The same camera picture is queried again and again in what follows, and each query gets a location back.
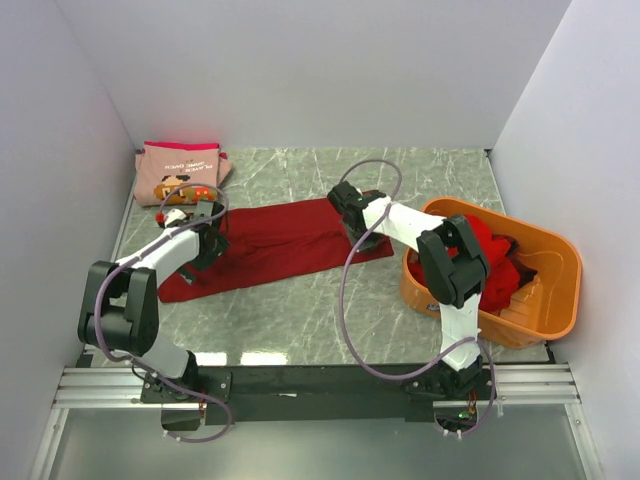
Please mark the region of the dark red t shirt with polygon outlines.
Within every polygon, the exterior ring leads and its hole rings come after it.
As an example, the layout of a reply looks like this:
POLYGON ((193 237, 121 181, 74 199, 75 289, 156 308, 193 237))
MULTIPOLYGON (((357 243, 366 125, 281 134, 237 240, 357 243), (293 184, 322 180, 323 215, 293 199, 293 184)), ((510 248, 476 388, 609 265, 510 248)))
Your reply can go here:
POLYGON ((189 284, 175 273, 159 287, 163 303, 194 300, 344 265, 352 244, 340 215, 325 198, 228 214, 229 248, 189 284))

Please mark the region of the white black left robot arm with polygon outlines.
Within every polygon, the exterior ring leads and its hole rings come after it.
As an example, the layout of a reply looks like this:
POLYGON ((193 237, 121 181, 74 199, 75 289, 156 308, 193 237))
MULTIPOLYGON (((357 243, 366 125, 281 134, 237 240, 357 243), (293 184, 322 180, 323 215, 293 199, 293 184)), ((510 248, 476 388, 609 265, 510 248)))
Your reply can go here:
POLYGON ((193 401, 204 390, 195 355, 159 334, 158 288, 177 274, 187 284, 229 248, 220 231, 226 208, 200 200, 193 213, 174 208, 160 215, 161 234, 116 262, 89 268, 77 335, 85 344, 151 369, 144 386, 175 402, 193 401))

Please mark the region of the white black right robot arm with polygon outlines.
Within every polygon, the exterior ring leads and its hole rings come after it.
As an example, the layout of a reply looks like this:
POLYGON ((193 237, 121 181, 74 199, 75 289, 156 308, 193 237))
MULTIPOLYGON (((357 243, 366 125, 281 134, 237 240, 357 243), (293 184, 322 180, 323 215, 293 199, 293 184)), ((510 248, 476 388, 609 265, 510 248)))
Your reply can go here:
POLYGON ((442 217, 409 208, 377 190, 362 193, 347 181, 336 185, 328 200, 352 240, 339 286, 338 320, 356 363, 380 379, 406 382, 422 377, 427 387, 439 388, 443 396, 464 397, 481 379, 479 304, 490 273, 489 261, 469 221, 462 215, 442 217), (346 326, 344 293, 349 268, 355 254, 369 246, 375 235, 394 239, 418 254, 426 288, 439 305, 440 353, 406 374, 386 374, 368 365, 356 351, 346 326))

